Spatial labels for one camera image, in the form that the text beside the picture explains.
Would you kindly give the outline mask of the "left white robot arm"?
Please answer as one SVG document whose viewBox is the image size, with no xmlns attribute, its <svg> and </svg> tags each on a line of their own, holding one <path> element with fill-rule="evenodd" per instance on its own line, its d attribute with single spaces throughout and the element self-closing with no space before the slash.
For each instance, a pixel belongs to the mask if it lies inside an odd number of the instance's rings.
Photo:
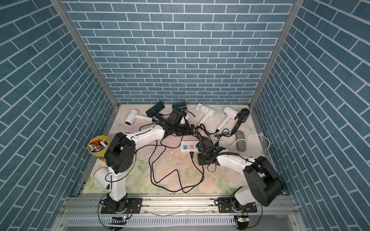
<svg viewBox="0 0 370 231">
<path fill-rule="evenodd" d="M 195 126 L 189 124 L 185 114 L 173 110 L 167 119 L 160 117 L 151 128 L 131 134 L 117 133 L 105 153 L 108 172 L 104 174 L 104 182 L 109 189 L 103 200 L 105 208 L 111 213 L 123 213 L 128 209 L 126 177 L 140 148 L 170 135 L 189 136 L 195 132 Z"/>
</svg>

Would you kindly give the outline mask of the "white power strip coloured sockets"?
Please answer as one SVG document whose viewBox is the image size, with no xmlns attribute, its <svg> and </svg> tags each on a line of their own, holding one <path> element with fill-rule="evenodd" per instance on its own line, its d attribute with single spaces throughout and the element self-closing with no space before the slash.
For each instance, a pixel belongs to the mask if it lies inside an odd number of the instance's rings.
<svg viewBox="0 0 370 231">
<path fill-rule="evenodd" d="M 200 148 L 199 141 L 181 141 L 181 152 L 198 152 Z"/>
</svg>

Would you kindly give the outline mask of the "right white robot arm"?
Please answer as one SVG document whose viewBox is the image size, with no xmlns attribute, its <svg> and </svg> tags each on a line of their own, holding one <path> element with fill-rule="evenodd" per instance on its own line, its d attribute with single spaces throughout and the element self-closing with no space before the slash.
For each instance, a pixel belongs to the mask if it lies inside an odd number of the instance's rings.
<svg viewBox="0 0 370 231">
<path fill-rule="evenodd" d="M 247 204 L 255 202 L 267 207 L 285 190 L 286 182 L 263 156 L 242 157 L 224 147 L 216 146 L 209 138 L 201 139 L 196 147 L 200 165 L 228 167 L 245 177 L 247 186 L 238 188 L 230 196 L 230 205 L 236 212 L 244 211 Z"/>
</svg>

